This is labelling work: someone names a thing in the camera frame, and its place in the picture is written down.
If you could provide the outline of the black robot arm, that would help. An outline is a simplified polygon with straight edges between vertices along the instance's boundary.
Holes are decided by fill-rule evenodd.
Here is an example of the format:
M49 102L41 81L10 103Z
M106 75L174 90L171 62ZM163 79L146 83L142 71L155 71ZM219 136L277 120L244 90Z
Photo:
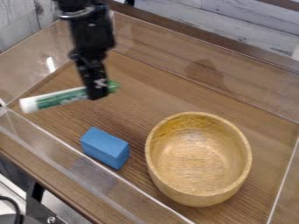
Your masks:
M98 0L55 0L61 19L70 24L74 49L70 58L79 70L91 100L109 96L105 59L115 47L110 8Z

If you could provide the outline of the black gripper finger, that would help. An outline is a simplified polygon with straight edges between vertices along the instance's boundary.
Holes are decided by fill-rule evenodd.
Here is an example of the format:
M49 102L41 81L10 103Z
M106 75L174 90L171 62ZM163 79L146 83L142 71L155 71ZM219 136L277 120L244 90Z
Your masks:
M89 98L98 100L106 97L109 95L109 76L103 63L79 59L77 68L87 89Z

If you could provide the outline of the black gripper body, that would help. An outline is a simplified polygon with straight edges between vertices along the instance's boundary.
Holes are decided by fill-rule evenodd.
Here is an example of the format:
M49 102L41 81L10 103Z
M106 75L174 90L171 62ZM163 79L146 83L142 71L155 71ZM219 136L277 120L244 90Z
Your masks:
M59 3L61 19L70 23L74 49L70 58L102 62L115 47L110 7L106 3Z

